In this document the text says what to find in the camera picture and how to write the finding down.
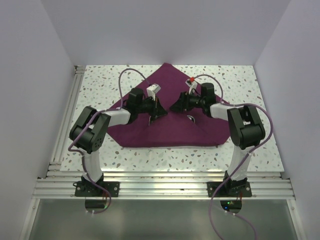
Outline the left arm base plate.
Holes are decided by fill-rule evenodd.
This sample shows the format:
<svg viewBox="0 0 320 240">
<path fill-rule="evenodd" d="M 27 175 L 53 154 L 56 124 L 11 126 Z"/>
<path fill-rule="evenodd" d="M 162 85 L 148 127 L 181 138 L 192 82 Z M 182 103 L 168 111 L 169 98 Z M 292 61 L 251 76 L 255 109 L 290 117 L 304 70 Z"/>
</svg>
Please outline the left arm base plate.
<svg viewBox="0 0 320 240">
<path fill-rule="evenodd" d="M 106 189 L 109 193 L 110 196 L 113 197 L 118 197 L 119 196 L 119 191 L 120 191 L 120 182 L 118 181 L 102 181 L 100 183 L 97 183 L 99 186 L 102 188 Z M 74 195 L 76 197 L 102 197 L 106 196 L 104 191 L 100 189 L 99 187 L 96 187 L 92 185 L 91 182 L 89 183 L 84 183 L 82 181 L 74 182 L 72 184 L 75 187 L 75 193 Z"/>
</svg>

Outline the purple cloth mat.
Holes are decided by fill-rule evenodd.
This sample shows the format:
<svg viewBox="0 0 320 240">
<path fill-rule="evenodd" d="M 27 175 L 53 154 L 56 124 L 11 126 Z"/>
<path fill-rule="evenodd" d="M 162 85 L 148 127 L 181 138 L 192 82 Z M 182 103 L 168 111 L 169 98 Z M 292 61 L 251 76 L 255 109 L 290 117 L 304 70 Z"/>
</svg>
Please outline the purple cloth mat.
<svg viewBox="0 0 320 240">
<path fill-rule="evenodd" d="M 185 83 L 188 78 L 173 65 L 164 63 L 146 81 L 135 86 L 145 90 L 148 84 L 158 84 L 161 90 L 157 96 L 168 114 L 151 125 L 148 125 L 148 114 L 139 114 L 133 123 L 109 127 L 107 133 L 126 148 L 215 147 L 224 144 L 230 137 L 226 120 L 207 117 L 199 108 L 183 113 L 170 111 L 180 93 L 189 89 Z M 193 116 L 195 123 L 187 115 Z"/>
</svg>

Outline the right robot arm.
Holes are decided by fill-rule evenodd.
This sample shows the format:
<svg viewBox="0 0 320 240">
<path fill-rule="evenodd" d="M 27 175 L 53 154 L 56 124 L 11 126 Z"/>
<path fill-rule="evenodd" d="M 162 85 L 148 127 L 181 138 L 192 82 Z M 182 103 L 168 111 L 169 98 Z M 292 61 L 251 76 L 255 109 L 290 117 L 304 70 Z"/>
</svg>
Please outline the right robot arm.
<svg viewBox="0 0 320 240">
<path fill-rule="evenodd" d="M 187 82 L 189 90 L 182 92 L 178 100 L 170 107 L 175 113 L 190 111 L 194 108 L 210 118 L 228 122 L 231 141 L 234 145 L 230 166 L 224 175 L 223 192 L 235 196 L 247 182 L 247 171 L 252 153 L 266 136 L 257 107 L 249 104 L 232 106 L 217 101 L 212 83 L 202 83 L 197 94 L 197 83 Z"/>
</svg>

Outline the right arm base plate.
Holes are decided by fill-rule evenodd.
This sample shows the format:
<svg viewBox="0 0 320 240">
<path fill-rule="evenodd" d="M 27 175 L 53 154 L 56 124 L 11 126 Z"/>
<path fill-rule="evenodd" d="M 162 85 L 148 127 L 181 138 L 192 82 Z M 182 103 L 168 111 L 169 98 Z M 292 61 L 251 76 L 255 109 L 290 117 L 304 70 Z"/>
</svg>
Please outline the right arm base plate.
<svg viewBox="0 0 320 240">
<path fill-rule="evenodd" d="M 231 181 L 223 184 L 218 190 L 217 188 L 223 182 L 218 181 L 208 181 L 207 185 L 207 194 L 211 198 L 212 196 L 218 198 L 237 198 L 245 197 L 250 198 L 253 196 L 251 185 L 248 181 Z"/>
</svg>

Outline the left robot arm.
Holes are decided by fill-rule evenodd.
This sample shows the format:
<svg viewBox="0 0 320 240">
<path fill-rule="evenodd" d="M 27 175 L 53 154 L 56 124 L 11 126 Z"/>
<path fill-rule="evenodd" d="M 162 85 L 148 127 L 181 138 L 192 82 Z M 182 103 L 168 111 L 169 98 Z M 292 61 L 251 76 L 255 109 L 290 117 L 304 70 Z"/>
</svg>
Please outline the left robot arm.
<svg viewBox="0 0 320 240">
<path fill-rule="evenodd" d="M 132 124 L 140 114 L 149 115 L 149 123 L 168 112 L 160 104 L 156 94 L 161 87 L 152 84 L 146 89 L 147 96 L 141 88 L 133 88 L 126 101 L 121 101 L 118 108 L 100 110 L 86 106 L 70 130 L 69 138 L 72 143 L 69 152 L 81 155 L 83 174 L 81 180 L 85 182 L 86 190 L 92 196 L 103 193 L 104 184 L 101 182 L 103 173 L 100 167 L 99 149 L 109 127 Z"/>
</svg>

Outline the metal tray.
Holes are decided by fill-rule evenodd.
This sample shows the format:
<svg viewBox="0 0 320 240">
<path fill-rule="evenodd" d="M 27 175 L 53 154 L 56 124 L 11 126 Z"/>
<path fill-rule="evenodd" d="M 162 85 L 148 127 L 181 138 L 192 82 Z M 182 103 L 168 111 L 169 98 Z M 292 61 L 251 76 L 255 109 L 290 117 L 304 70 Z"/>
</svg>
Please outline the metal tray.
<svg viewBox="0 0 320 240">
<path fill-rule="evenodd" d="M 191 115 L 187 115 L 187 117 L 195 124 L 196 123 L 196 119 L 191 116 Z M 148 119 L 148 125 L 150 126 L 152 124 L 153 120 L 152 120 L 152 117 L 150 116 L 149 119 Z"/>
</svg>

